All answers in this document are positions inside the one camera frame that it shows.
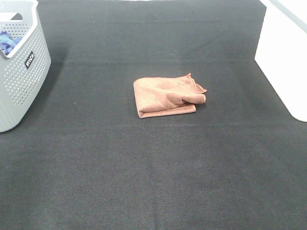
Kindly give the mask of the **brown towel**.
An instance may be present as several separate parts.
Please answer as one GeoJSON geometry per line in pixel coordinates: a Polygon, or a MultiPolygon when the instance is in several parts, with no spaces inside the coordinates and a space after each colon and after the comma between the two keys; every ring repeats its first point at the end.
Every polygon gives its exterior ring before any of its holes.
{"type": "Polygon", "coordinates": [[[194,113],[197,104],[206,102],[207,90],[190,73],[176,78],[140,78],[133,89],[139,118],[194,113]]]}

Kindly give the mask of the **black table cloth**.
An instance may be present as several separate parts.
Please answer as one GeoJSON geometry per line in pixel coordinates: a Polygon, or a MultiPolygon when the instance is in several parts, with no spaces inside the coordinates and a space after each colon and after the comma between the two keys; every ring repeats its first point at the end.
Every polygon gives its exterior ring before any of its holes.
{"type": "Polygon", "coordinates": [[[307,125],[254,60],[257,0],[41,0],[48,76],[0,136],[3,230],[304,230],[307,125]],[[133,83],[191,74],[196,112],[133,83]]]}

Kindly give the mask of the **grey perforated laundry basket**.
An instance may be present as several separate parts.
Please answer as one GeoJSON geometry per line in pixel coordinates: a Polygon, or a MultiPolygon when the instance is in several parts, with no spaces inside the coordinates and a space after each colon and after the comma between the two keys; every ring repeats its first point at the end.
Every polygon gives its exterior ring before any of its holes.
{"type": "Polygon", "coordinates": [[[17,126],[48,74],[51,58],[36,0],[2,0],[0,30],[20,42],[0,53],[0,131],[17,126]]]}

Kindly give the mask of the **white bin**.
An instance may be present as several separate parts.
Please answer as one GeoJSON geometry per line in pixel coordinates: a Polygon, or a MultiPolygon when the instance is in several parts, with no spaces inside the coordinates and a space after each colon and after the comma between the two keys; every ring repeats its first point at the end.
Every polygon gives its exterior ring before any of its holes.
{"type": "Polygon", "coordinates": [[[263,0],[255,61],[295,119],[307,120],[307,2],[263,0]]]}

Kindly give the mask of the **blue towel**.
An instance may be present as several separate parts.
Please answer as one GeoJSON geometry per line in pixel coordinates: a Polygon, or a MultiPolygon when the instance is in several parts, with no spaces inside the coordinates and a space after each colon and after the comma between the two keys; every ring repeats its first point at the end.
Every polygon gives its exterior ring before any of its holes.
{"type": "Polygon", "coordinates": [[[12,38],[8,32],[0,33],[0,48],[5,55],[8,55],[20,42],[20,38],[12,38]]]}

